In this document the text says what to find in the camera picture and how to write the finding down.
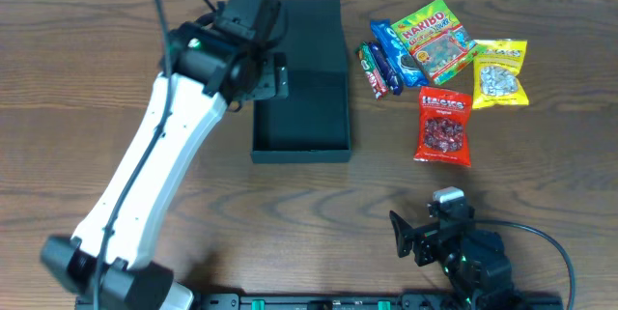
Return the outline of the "blue Oreo pack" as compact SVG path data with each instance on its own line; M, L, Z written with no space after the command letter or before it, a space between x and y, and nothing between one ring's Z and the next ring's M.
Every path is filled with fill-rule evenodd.
M429 84L424 73L417 67L415 60L391 28L389 19L372 20L370 28L379 41L387 61L407 87L421 87Z

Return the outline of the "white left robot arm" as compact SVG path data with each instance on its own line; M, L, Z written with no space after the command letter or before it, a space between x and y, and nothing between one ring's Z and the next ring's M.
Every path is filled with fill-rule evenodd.
M155 263L165 215L188 165L229 106L279 96L279 38L267 25L187 22L165 33L162 70L116 172L71 236L41 260L78 309L193 309L195 293Z

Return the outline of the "yellow Hacks candy bag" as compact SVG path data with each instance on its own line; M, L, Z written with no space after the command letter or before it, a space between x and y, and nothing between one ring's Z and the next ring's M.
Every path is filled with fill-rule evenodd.
M520 74L527 40L476 40L484 51L473 60L474 91L472 108L482 109L495 105L528 105Z

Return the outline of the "black box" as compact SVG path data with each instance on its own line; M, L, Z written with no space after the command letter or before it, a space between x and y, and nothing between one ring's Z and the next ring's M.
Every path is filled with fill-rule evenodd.
M286 56L289 94L254 103L255 163L351 158L348 49L341 0L283 0L272 36Z

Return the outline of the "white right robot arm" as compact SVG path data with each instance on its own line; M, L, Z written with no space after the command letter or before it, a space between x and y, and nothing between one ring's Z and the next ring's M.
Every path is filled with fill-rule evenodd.
M480 230L474 209L462 197L428 204L437 222L412 227L394 211L397 254L412 254L420 267L438 263L453 286L455 299L467 309L528 309L515 289L512 265L499 234Z

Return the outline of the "Haribo gummy bag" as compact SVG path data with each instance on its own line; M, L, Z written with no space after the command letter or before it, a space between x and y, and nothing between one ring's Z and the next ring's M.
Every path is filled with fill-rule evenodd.
M487 47L473 40L443 0L435 0L391 25L419 69L441 85Z

